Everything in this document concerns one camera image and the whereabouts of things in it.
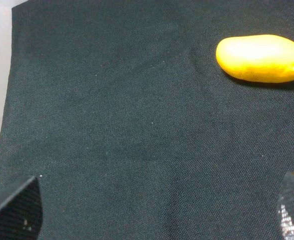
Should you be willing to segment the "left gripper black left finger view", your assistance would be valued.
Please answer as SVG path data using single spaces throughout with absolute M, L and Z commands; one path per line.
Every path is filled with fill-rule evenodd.
M 24 177 L 0 191 L 0 240 L 36 240 L 43 223 L 39 181 Z

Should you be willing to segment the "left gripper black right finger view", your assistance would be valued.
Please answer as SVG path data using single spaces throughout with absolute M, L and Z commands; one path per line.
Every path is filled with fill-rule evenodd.
M 277 201 L 277 220 L 284 240 L 294 240 L 294 171 L 282 180 Z

